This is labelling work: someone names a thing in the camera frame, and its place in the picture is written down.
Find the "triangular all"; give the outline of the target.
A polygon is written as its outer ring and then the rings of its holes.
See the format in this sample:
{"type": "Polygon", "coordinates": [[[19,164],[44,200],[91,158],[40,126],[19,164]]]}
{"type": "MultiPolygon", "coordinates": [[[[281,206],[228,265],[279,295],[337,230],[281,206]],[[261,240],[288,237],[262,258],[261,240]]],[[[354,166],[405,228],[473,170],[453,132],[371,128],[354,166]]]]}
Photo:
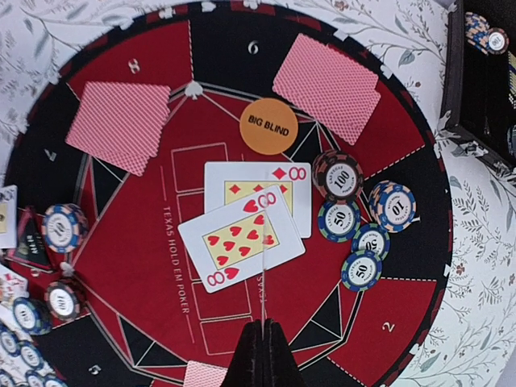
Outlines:
{"type": "Polygon", "coordinates": [[[7,251],[6,259],[44,273],[54,272],[32,206],[19,211],[17,246],[7,251]]]}

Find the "green chip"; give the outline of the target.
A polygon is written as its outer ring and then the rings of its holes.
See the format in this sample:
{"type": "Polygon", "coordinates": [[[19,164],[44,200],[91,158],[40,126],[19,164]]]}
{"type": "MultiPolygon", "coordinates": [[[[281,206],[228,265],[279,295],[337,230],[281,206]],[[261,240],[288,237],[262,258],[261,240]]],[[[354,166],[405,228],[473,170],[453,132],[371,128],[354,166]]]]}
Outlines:
{"type": "Polygon", "coordinates": [[[352,239],[352,252],[369,250],[384,260],[389,254],[389,233],[376,223],[364,224],[352,239]]]}
{"type": "Polygon", "coordinates": [[[20,354],[18,336],[3,324],[0,328],[0,343],[9,356],[16,357],[20,354]]]}

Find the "brown chip stack seat ten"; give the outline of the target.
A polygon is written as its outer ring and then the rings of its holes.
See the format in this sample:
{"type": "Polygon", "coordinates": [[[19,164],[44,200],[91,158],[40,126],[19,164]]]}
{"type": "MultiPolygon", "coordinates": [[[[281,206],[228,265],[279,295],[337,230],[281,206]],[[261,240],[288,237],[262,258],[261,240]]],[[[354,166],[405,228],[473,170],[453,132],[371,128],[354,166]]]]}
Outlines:
{"type": "Polygon", "coordinates": [[[312,181],[327,202],[349,204],[360,196],[364,186],[364,174],[353,156],[332,149],[314,159],[312,181]]]}

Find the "eight of hearts card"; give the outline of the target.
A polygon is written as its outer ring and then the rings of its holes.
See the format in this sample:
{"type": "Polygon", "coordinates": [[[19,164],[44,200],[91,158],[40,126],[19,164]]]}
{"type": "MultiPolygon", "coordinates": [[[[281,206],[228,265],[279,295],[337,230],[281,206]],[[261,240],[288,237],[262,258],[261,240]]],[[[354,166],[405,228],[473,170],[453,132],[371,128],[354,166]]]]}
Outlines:
{"type": "Polygon", "coordinates": [[[178,231],[207,293],[306,251],[277,185],[181,223],[178,231]]]}

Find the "green chip stack seat six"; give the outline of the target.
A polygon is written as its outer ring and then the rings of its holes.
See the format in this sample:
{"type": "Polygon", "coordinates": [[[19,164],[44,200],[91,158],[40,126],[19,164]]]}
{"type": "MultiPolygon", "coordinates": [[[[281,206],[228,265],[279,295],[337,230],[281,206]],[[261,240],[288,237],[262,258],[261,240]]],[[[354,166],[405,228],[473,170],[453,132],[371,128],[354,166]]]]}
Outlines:
{"type": "Polygon", "coordinates": [[[46,335],[52,330],[52,316],[40,300],[16,298],[12,312],[15,321],[29,335],[46,335]]]}

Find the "blue chip stack seat one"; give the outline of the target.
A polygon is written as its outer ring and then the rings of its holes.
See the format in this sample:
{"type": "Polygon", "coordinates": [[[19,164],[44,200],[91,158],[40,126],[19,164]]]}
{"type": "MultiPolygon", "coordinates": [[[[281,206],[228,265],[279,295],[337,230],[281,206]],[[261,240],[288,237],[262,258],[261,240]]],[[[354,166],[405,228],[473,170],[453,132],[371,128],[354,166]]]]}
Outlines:
{"type": "Polygon", "coordinates": [[[405,185],[380,181],[369,194],[369,209],[380,227],[389,233],[404,231],[416,215],[416,200],[405,185]]]}

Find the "orange big blind button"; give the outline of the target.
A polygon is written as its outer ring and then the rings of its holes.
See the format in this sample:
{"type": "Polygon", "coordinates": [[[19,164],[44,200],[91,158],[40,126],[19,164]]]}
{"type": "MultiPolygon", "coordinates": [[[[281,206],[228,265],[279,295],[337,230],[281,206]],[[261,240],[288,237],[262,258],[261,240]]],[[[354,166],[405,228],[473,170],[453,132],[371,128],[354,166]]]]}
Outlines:
{"type": "Polygon", "coordinates": [[[298,137],[298,118],[284,102],[262,98],[243,110],[239,131],[245,144],[254,152],[278,155],[288,150],[298,137]]]}

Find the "green chip stack seat ten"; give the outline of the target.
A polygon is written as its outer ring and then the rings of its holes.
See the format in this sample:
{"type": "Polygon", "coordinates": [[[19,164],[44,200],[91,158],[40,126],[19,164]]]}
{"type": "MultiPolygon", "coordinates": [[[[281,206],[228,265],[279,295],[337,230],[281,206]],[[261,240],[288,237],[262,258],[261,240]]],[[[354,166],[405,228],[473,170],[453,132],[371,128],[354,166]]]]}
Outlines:
{"type": "Polygon", "coordinates": [[[355,202],[334,204],[325,202],[319,209],[318,229],[322,236],[335,243],[352,240],[360,228],[360,208],[355,202]]]}

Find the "three of spades card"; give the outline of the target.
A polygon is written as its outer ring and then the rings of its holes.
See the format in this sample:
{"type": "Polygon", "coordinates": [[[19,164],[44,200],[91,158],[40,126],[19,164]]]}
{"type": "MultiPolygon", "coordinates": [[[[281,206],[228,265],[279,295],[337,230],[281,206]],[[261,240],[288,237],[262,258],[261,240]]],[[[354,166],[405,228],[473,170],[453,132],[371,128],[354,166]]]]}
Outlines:
{"type": "Polygon", "coordinates": [[[1,249],[17,247],[17,196],[16,185],[1,188],[1,249]]]}

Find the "green chip seat one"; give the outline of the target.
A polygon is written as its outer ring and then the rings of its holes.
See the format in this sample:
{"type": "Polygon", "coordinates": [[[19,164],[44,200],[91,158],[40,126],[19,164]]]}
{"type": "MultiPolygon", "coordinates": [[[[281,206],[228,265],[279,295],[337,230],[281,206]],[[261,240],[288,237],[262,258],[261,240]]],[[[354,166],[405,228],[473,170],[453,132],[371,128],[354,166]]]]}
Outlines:
{"type": "Polygon", "coordinates": [[[353,252],[341,268],[343,285],[353,292],[371,289],[381,277],[382,259],[371,250],[353,252]]]}

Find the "eight of diamonds card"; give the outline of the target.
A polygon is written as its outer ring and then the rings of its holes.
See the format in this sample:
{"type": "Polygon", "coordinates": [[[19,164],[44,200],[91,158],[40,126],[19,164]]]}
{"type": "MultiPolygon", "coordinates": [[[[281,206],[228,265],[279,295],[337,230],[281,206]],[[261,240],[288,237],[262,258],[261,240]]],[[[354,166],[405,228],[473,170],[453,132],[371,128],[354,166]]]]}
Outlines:
{"type": "Polygon", "coordinates": [[[210,212],[277,185],[303,239],[312,231],[312,183],[308,163],[209,161],[204,168],[204,210],[210,212]]]}

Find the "king of diamonds card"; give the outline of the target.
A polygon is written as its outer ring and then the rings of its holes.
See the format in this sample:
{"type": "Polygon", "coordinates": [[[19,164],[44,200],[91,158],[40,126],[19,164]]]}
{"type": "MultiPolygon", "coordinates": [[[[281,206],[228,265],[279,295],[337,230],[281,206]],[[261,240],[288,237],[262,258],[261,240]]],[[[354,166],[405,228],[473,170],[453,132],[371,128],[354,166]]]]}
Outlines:
{"type": "Polygon", "coordinates": [[[1,265],[1,306],[9,312],[13,309],[13,304],[17,298],[29,298],[28,281],[25,277],[1,265]]]}

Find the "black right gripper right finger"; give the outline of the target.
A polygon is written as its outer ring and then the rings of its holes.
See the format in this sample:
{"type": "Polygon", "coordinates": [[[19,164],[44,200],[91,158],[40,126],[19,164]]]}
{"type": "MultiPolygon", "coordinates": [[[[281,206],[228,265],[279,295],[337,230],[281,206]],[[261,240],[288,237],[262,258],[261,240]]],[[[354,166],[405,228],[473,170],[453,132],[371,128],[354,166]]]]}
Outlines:
{"type": "Polygon", "coordinates": [[[271,318],[264,323],[264,386],[307,386],[289,349],[281,324],[271,318]]]}

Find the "green chip table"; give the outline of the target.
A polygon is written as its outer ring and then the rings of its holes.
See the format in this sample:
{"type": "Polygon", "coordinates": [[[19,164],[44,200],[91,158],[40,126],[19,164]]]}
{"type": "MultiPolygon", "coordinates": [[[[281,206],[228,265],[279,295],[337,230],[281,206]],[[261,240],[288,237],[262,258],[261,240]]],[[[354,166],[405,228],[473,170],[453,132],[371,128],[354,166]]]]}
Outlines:
{"type": "Polygon", "coordinates": [[[23,362],[29,368],[34,370],[41,370],[44,368],[44,358],[33,343],[22,340],[19,343],[19,350],[23,362]]]}
{"type": "Polygon", "coordinates": [[[37,371],[25,373],[26,382],[30,387],[68,387],[67,384],[54,374],[41,376],[37,371]]]}

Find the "blue chip stack seat seven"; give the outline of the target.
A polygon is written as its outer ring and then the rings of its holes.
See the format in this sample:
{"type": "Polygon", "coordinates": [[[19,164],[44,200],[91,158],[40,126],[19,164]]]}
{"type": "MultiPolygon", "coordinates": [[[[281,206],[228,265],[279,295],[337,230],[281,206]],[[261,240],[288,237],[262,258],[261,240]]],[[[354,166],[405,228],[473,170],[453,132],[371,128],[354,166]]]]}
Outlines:
{"type": "Polygon", "coordinates": [[[54,252],[72,252],[84,242],[88,232],[88,220],[78,205],[55,204],[46,209],[41,233],[54,252]]]}

